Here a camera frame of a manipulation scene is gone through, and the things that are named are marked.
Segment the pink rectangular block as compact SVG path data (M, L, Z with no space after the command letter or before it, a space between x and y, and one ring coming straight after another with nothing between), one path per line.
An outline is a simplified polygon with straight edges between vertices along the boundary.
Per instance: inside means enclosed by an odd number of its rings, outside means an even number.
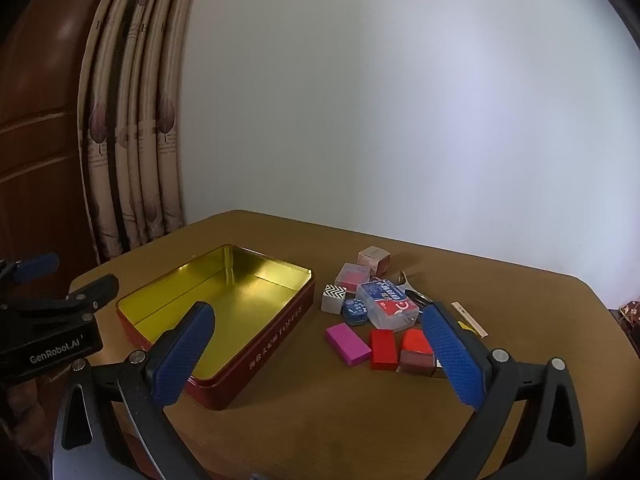
M324 334L346 365L356 366L370 359L371 348L346 323L330 326Z

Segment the red lipstick with gold cap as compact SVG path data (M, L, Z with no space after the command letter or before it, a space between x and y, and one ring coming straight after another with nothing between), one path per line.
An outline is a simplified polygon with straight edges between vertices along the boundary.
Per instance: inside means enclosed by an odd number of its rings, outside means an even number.
M402 336L399 367L411 374L433 374L436 367L434 351L420 328L409 328Z

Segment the blue red dental floss box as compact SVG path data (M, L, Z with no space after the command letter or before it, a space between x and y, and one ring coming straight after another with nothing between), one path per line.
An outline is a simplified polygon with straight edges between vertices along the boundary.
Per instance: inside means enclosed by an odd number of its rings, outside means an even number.
M377 330L408 330L420 315L418 306L389 280L358 285L356 297L366 306L368 319Z

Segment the silver metal nail clipper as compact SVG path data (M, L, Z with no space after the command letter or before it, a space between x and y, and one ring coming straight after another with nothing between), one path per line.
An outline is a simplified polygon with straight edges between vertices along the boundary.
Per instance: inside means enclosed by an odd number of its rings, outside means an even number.
M420 307L428 307L431 304L434 304L434 301L431 300L429 296L424 295L423 292L420 292L420 290L413 287L413 284L410 283L405 271L399 272L397 286L406 294L407 297Z

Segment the beige patterned curtain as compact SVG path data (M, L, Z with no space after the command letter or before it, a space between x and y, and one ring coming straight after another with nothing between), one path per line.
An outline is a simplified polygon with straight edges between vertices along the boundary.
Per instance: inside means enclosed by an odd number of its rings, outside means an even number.
M192 0L99 0L82 57L77 133L96 258L181 229L180 77Z

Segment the clear box with red packet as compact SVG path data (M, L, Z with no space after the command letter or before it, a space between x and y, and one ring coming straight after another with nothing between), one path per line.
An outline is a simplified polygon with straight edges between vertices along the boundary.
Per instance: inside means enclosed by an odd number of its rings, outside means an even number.
M344 263L334 280L334 285L354 294L357 287L371 281L371 269L356 263Z

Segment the red rectangular block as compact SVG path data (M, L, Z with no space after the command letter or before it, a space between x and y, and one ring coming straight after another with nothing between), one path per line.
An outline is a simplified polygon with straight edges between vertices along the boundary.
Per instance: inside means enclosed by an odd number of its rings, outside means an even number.
M372 370L396 370L398 367L398 352L395 335L392 330L374 328L370 331L369 344Z

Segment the black white zigzag cube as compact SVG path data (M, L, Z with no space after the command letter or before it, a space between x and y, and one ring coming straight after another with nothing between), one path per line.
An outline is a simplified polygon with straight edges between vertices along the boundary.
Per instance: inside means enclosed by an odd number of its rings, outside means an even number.
M321 296L320 309L322 312L340 315L346 299L347 289L340 285L327 284Z

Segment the brown wooden door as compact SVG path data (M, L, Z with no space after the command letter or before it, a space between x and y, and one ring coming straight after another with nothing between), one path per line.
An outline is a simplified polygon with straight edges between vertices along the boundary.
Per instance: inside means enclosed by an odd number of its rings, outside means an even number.
M30 0L1 45L1 255L54 252L66 289L96 263L82 192L77 95L100 0Z

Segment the pink beige cube box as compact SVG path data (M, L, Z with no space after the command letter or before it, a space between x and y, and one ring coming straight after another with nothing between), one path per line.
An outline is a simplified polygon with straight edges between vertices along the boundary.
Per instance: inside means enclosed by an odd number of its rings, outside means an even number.
M390 266L391 256L386 249L369 246L358 252L357 262L360 266L369 268L372 275L382 278Z

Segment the small blue round container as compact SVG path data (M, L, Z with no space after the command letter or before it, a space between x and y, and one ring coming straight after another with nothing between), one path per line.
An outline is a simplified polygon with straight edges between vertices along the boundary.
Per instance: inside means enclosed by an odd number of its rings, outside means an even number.
M361 326L369 321L367 306L358 298L347 298L344 301L342 315L349 326Z

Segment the red gold metal tin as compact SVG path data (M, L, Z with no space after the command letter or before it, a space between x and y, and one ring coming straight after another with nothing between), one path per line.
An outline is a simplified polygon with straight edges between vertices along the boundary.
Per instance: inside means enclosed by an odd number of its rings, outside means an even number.
M149 349L197 301L215 312L215 331L186 393L223 410L255 376L314 300L311 270L222 245L117 301L129 340Z

